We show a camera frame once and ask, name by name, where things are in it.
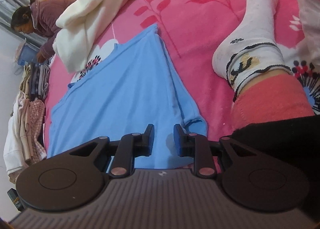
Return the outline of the light blue shirt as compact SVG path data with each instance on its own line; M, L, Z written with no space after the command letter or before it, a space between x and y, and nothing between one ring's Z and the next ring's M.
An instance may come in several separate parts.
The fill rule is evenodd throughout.
M192 163L179 157L173 132L207 134L207 124L186 90L165 44L153 24L73 83L52 108L48 156L53 157L96 137L119 140L123 135L155 128L150 156L138 157L137 168L172 169Z

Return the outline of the stack of folded clothes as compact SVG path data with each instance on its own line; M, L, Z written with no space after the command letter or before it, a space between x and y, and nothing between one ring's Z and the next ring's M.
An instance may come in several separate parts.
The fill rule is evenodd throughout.
M13 184L27 167L47 158L42 136L49 76L47 64L24 66L3 150L7 175Z

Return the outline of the right foot white sock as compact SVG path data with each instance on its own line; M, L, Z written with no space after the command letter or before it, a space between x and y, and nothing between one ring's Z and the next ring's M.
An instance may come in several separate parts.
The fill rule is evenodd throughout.
M277 4L278 0L246 0L242 22L213 54L213 70L227 80L235 98L259 75L272 70L291 73L274 39Z

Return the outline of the cream white sweater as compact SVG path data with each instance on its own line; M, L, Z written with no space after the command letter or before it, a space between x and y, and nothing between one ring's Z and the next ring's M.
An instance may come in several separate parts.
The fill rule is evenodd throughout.
M68 73L84 69L94 41L128 0L76 0L60 15L53 49Z

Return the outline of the woman in purple jacket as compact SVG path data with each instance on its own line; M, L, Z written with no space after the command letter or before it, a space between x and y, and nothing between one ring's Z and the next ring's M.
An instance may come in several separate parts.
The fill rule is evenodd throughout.
M11 29L23 33L37 35L47 39L37 53L38 63L54 56L53 42L61 30L56 25L61 14L76 0L30 0L29 5L15 10L11 17Z

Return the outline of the pink floral blanket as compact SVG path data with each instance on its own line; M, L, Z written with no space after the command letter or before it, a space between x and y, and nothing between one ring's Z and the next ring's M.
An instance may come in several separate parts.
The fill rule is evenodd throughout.
M124 44L156 24L171 61L207 124L208 138L231 134L233 91L212 69L212 55L242 20L246 0L132 0L95 41L88 67L70 75L62 61L52 65L45 145L49 148L52 108L68 88Z

